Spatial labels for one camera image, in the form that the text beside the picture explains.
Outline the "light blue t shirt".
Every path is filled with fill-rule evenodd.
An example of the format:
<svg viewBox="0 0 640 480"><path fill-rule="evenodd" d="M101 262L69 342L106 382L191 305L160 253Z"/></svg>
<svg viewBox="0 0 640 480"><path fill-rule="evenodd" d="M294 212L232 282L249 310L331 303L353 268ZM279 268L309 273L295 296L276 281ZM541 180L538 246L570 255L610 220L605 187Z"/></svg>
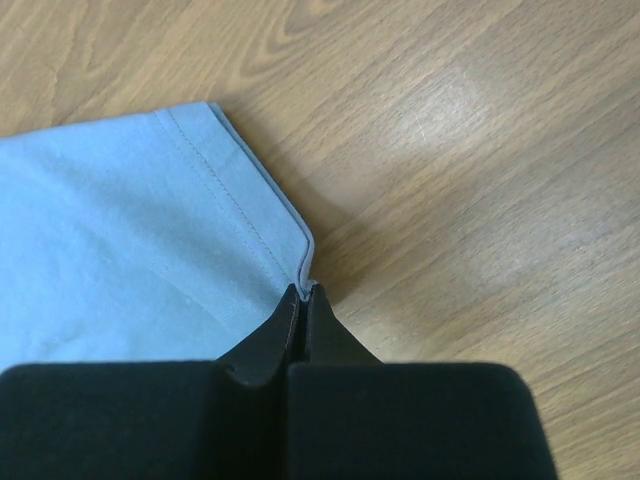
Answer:
<svg viewBox="0 0 640 480"><path fill-rule="evenodd" d="M218 358L313 253L214 103L4 138L1 365Z"/></svg>

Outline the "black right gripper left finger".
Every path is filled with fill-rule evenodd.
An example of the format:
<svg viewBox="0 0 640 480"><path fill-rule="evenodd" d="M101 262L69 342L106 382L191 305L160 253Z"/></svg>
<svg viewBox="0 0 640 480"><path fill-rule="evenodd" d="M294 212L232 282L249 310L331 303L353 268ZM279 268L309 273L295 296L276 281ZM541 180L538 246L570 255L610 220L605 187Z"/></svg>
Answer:
<svg viewBox="0 0 640 480"><path fill-rule="evenodd" d="M1 376L5 479L278 479L301 300L217 360L26 364Z"/></svg>

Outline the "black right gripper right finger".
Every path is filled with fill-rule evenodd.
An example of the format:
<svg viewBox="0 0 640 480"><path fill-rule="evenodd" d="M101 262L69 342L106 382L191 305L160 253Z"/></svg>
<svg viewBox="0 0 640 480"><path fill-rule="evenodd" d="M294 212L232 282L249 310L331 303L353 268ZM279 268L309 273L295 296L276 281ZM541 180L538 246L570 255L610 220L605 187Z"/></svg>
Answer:
<svg viewBox="0 0 640 480"><path fill-rule="evenodd" d="M287 372L291 479L554 479L531 391L495 363L384 363L323 287Z"/></svg>

